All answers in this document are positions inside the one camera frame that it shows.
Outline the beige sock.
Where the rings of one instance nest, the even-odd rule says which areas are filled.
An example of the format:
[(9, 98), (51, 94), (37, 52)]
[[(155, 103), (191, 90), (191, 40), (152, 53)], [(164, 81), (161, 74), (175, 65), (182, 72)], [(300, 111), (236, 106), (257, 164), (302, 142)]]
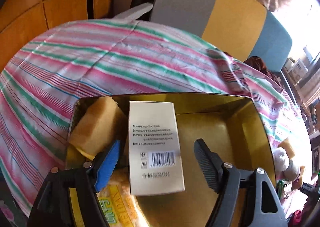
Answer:
[(300, 167), (292, 160), (289, 160), (288, 168), (283, 172), (288, 181), (295, 181), (300, 175)]

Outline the green Weidan rice cracker pack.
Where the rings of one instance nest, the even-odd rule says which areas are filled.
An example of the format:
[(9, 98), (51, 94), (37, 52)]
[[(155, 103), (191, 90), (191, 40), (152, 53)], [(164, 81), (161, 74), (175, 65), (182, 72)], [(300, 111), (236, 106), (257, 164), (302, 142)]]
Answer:
[(127, 167), (115, 170), (97, 197), (109, 226), (149, 225), (130, 192)]

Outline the gold tin box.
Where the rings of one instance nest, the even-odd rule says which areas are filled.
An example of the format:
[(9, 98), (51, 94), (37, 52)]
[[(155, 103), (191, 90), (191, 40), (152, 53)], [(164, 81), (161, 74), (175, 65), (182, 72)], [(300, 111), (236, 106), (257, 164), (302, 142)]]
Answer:
[(171, 102), (180, 139), (185, 190), (130, 194), (121, 159), (98, 199), (112, 226), (285, 226), (272, 151), (253, 101), (191, 92), (116, 95), (124, 114), (131, 101)]

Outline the beige barcode carton box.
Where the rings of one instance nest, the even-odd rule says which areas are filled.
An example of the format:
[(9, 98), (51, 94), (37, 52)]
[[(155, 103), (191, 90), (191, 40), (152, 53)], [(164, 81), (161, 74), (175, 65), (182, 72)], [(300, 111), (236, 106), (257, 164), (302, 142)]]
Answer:
[(185, 190), (172, 102), (130, 101), (128, 136), (131, 194), (156, 196)]

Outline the small yellow sponge far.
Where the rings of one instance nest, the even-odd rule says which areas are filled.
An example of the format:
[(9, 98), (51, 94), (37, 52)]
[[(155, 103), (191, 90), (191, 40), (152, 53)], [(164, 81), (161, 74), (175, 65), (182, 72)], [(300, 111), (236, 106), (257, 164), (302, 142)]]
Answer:
[(295, 152), (293, 147), (290, 144), (290, 141), (288, 138), (286, 138), (285, 140), (283, 140), (281, 143), (278, 144), (278, 148), (283, 148), (286, 153), (287, 156), (289, 157), (289, 159), (292, 159), (295, 156)]

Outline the striped pink green bedsheet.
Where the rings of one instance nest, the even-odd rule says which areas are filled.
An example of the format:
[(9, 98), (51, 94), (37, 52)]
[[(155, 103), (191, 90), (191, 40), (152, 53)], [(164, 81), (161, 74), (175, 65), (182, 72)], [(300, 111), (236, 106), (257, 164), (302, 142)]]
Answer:
[(266, 75), (191, 33), (144, 21), (65, 23), (20, 48), (1, 72), (1, 172), (24, 215), (52, 167), (64, 167), (82, 97), (208, 92), (253, 99), (272, 147), (289, 138), (312, 175), (300, 109)]

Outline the red cloth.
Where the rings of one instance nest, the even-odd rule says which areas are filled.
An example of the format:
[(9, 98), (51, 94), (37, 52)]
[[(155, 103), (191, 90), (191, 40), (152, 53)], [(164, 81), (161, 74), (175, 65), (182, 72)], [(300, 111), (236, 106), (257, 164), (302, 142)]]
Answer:
[(255, 70), (263, 73), (268, 78), (272, 79), (272, 81), (274, 81), (280, 87), (282, 86), (281, 83), (279, 83), (279, 81), (277, 80), (276, 75), (268, 70), (266, 64), (264, 63), (264, 61), (260, 57), (258, 57), (258, 56), (249, 57), (248, 59), (246, 59), (244, 61), (244, 63), (251, 66)]

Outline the white boxes by window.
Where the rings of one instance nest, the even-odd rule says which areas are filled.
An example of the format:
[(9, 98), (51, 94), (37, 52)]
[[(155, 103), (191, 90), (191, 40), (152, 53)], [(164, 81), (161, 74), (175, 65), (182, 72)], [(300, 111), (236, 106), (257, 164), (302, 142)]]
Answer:
[(307, 67), (301, 59), (295, 61), (288, 58), (284, 66), (295, 83), (299, 83), (308, 72)]

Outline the wooden wardrobe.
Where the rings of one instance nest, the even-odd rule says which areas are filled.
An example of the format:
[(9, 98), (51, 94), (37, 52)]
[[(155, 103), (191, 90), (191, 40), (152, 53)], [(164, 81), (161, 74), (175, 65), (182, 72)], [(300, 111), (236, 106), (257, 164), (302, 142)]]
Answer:
[(5, 0), (1, 6), (1, 68), (41, 33), (75, 20), (109, 17), (113, 0)]

